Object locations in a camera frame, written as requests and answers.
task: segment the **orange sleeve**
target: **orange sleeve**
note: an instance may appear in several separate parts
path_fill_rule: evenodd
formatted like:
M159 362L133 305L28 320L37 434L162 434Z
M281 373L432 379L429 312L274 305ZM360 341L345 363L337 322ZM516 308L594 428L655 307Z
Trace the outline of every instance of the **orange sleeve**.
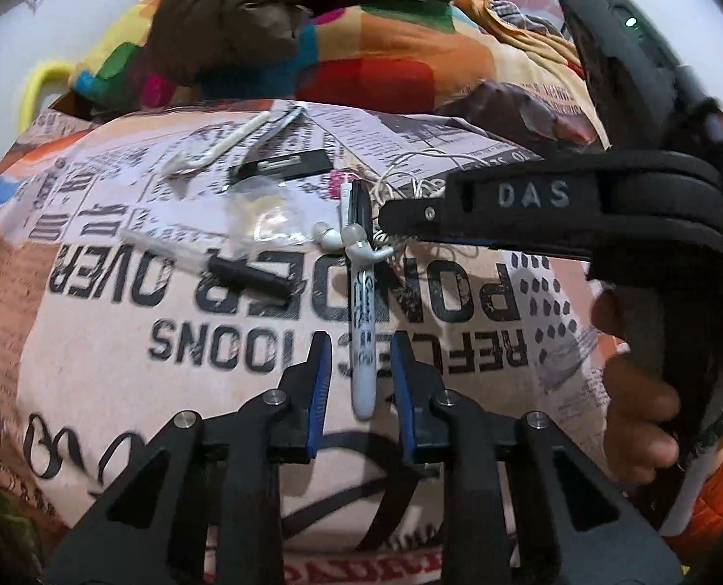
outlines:
M723 464L703 486L692 519L678 537L667 537L668 545L684 565L694 561L719 539L723 532Z

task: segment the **colorful blanket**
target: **colorful blanket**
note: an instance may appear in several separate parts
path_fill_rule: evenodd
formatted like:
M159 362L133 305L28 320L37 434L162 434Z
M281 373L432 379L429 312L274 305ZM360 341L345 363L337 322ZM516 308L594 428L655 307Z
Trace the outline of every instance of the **colorful blanket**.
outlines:
M265 68L230 64L205 73L194 89L178 88L150 64L147 37L159 2L143 0L109 30L78 65L72 78L78 93L121 112L189 99L282 98L423 114L494 81L515 86L511 94L545 111L546 122L571 124L533 128L516 109L520 103L509 103L516 125L534 129L536 140L562 139L581 149L607 144L575 47L505 23L493 12L493 0L401 0L330 11L302 30L295 58ZM510 118L482 127L515 138L519 130L510 129ZM550 151L537 144L534 150Z

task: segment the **yellow handle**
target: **yellow handle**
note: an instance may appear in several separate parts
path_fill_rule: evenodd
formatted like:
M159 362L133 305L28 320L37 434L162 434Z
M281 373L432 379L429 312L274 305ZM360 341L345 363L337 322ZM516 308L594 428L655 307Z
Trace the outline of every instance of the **yellow handle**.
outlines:
M37 117L37 98L42 87L48 81L66 81L68 83L69 76L74 69L75 65L68 61L50 61L47 64L40 64L34 69L26 84L23 103L21 103L18 120L19 133L25 132Z

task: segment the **newspaper print fabric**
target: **newspaper print fabric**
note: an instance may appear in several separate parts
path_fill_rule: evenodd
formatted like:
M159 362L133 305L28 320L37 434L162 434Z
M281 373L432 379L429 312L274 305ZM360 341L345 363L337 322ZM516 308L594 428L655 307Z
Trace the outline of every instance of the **newspaper print fabric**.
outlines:
M277 386L283 369L306 357L312 333L323 330L334 352L323 450L309 467L281 471L286 576L434 580L439 551L429 548L439 539L442 483L399 460L392 333L407 330L417 358L488 410L545 410L601 465L607 398L600 372L616 346L602 339L594 349L585 340L595 292L581 263L415 243L377 272L379 406L371 423L357 422L344 255L299 246L249 258L304 281L303 293L281 308L177 271L119 238L121 228L134 228L227 254L232 223L219 191L227 167L257 134L189 179L167 180L160 166L177 151L200 156L268 105L173 108L94 130L79 126L82 138L64 136L64 147L29 163L31 175L20 161L9 167L24 179L0 204L0 470L28 482L32 502L39 491L48 520L71 526L173 414L238 409ZM272 109L278 115L288 107L275 102ZM318 104L267 153L327 151L333 172L287 183L312 224L337 221L346 175L375 178L404 151L435 146L489 163L536 158L461 120ZM423 156L408 165L429 178L455 168ZM561 360L550 352L578 356L555 366ZM392 504L403 483L405 502ZM386 508L404 515L392 520ZM391 521L372 526L375 519Z

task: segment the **tangled white cable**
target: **tangled white cable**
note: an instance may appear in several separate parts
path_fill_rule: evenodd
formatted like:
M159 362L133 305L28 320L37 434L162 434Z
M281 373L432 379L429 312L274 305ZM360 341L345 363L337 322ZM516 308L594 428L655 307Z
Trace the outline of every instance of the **tangled white cable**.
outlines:
M411 189L413 191L414 198L439 198L442 196L443 193L445 193L446 187L442 181L433 181L427 180L426 178L418 178L411 171L397 170L397 167L399 167L403 162L413 158L414 156L450 158L458 169L464 169L464 167L462 167L461 164L458 162L458 159L471 160L475 163L478 163L482 167L491 166L487 160L478 158L477 156L472 156L471 154L448 154L445 151L438 150L434 147L430 147L429 149L422 151L406 152L405 154L397 156L394 160L391 161L389 166L386 168L386 171L383 172L381 177L378 178L378 181L375 183L375 186L373 186L370 190L369 195L375 207L380 209L380 207L382 207L384 203L386 203L386 201L397 198L399 196L399 192L394 189L390 184L391 180L395 177L410 178ZM389 239L389 236L385 232L380 230L380 227L378 226L377 216L374 219L374 224L375 233L372 238L376 246L381 246L383 244L392 244L395 247L402 246L402 241L392 242L392 240Z

